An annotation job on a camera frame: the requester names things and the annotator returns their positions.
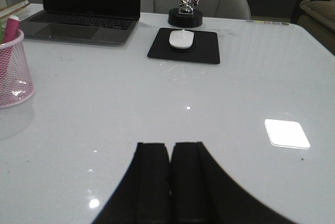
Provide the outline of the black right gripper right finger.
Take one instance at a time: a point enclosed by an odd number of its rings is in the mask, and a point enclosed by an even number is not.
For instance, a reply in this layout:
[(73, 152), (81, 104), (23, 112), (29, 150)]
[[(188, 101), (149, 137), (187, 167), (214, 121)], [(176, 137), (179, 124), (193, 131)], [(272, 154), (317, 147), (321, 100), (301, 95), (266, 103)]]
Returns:
[(291, 223), (235, 182), (202, 142), (175, 144), (171, 193), (173, 223)]

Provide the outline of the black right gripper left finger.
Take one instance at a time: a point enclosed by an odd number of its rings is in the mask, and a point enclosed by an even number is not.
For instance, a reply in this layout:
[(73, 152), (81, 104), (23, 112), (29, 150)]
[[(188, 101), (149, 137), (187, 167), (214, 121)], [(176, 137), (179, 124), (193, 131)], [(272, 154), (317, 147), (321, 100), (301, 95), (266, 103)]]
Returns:
[(169, 172), (163, 143), (138, 143), (126, 173), (93, 223), (170, 223)]

